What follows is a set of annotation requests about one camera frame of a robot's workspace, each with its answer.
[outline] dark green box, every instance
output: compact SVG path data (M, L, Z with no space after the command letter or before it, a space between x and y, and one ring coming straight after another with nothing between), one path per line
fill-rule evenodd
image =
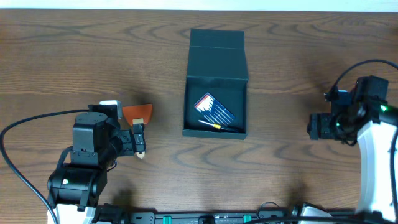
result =
M243 31L191 29L182 135L245 139L248 80ZM220 132L198 121L205 118L194 104L206 93L235 115L229 127L240 132Z

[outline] orange object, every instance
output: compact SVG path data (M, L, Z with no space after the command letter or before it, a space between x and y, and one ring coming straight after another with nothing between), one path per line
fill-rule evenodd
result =
M123 115L126 121L132 126L134 119L144 119L144 124L148 124L152 117L152 104L123 106Z

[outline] screwdriver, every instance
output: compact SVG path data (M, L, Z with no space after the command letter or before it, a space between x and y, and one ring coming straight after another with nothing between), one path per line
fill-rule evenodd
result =
M221 126L221 125L219 125L219 124L211 124L211 123L209 123L209 122L202 121L202 120L199 120L199 122L201 122L201 123L203 123L203 124L210 125L210 126L216 128L216 129L219 129L219 130L230 131L230 132L239 132L239 130L237 130L237 129L234 129L234 128L227 128L227 127Z

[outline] green tape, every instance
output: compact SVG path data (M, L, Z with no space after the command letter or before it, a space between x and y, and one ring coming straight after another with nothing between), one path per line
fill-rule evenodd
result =
M172 224L172 217L163 217L163 224Z
M244 223L250 222L250 221L251 221L251 215L244 215L244 216L243 216L243 222L244 222Z

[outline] white wall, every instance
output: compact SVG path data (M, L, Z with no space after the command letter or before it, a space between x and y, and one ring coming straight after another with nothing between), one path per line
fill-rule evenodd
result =
M0 0L0 8L398 12L398 0Z

